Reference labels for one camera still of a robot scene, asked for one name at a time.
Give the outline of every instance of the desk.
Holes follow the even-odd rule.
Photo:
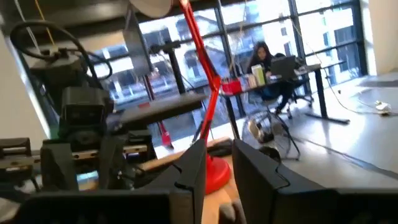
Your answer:
[[[321,110],[321,115],[317,115],[314,113],[306,113],[307,116],[311,116],[313,118],[320,118],[320,119],[324,119],[327,121],[332,121],[332,122],[337,122],[337,123],[341,123],[341,124],[348,124],[349,120],[348,119],[337,119],[337,118],[330,118],[328,116],[328,112],[326,109],[326,100],[325,100],[325,93],[323,92],[323,82],[322,82],[322,73],[321,70],[322,69],[326,69],[326,68],[330,68],[333,67],[335,65],[339,65],[345,63],[344,61],[338,61],[338,62],[333,62],[333,63],[326,63],[326,64],[322,64],[319,66],[309,66],[307,68],[307,70],[305,71],[300,71],[297,72],[296,75],[302,76],[302,75],[306,75],[310,72],[315,72],[315,81],[317,82],[317,90],[318,90],[318,98],[319,98],[319,105],[320,105],[320,110]],[[254,88],[246,88],[243,89],[242,91],[240,91],[239,93],[220,93],[220,96],[222,96],[225,99],[225,105],[226,105],[226,109],[228,112],[228,117],[229,120],[231,121],[231,127],[232,127],[232,131],[234,133],[234,137],[236,139],[240,139],[239,136],[239,131],[238,131],[238,126],[236,125],[236,118],[235,118],[235,114],[234,114],[234,110],[232,107],[232,102],[231,102],[231,97],[232,96],[237,96],[237,95],[241,95],[243,93],[248,93],[251,91],[256,91],[256,90],[260,90],[263,89],[267,86],[270,85],[274,85],[276,83],[279,83],[281,80],[271,80],[269,81],[267,84],[262,85],[262,86],[256,86]]]

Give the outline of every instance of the glass wall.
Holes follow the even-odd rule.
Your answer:
[[[323,75],[329,75],[331,84],[335,85],[366,73],[360,68],[361,57],[358,52],[363,48],[363,43],[358,40],[362,35],[356,33],[359,30],[354,20],[354,13],[358,11],[356,7],[359,8],[358,0],[253,0],[246,5],[244,2],[226,4],[194,14],[200,34],[205,36],[210,60],[222,77],[246,73],[254,45],[258,41],[265,41],[272,54],[296,55],[309,65],[344,61],[323,71]],[[169,46],[170,42],[179,43],[175,55],[186,90],[210,94],[208,80],[197,59],[196,48],[183,15],[143,22],[139,28],[147,48],[153,45]],[[114,75],[103,81],[103,85],[111,92],[117,109],[149,101],[145,85],[134,74],[134,67],[123,43],[109,46],[97,54],[111,61]],[[178,94],[169,56],[163,52],[150,52],[150,61],[154,72],[148,76],[155,97],[161,99]],[[230,62],[238,65],[237,73],[229,70]],[[95,65],[95,69],[101,77],[109,72],[104,64]],[[310,74],[308,87],[310,89],[307,88],[306,93],[317,90],[313,74]],[[252,109],[244,97],[232,100],[236,116],[240,115],[239,111],[249,112]],[[177,140],[192,135],[204,114],[205,108],[202,108],[170,118],[164,123],[172,139]],[[219,102],[213,126],[229,122],[225,114],[225,108]],[[157,125],[153,124],[150,128],[154,144],[160,144]]]

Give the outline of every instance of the floor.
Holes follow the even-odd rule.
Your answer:
[[[398,73],[366,79],[395,80],[398,79]],[[362,81],[363,79],[357,79],[333,88],[342,105],[351,110],[373,113],[374,102],[380,100],[391,104],[392,110],[398,112],[398,100],[395,98],[398,88],[357,86]],[[344,109],[330,89],[325,90],[325,96],[329,116],[348,118],[350,124],[341,125],[309,118],[303,112],[311,109],[301,101],[293,109],[293,120],[283,118],[297,140],[302,157],[299,162],[284,161],[284,164],[324,187],[397,188],[398,162],[395,161],[398,160],[398,151],[395,146],[398,146],[398,117],[354,113]],[[314,111],[319,109],[316,102],[317,99]],[[241,130],[243,120],[238,120],[237,124]],[[215,139],[224,136],[233,138],[229,124],[213,128],[212,132]],[[253,147],[259,146],[250,136],[246,139]],[[174,150],[157,147],[155,150],[158,158],[185,150],[191,140],[190,136],[174,141]],[[217,223],[218,206],[236,197],[238,194],[233,181],[223,190],[208,195],[203,209],[203,223]]]

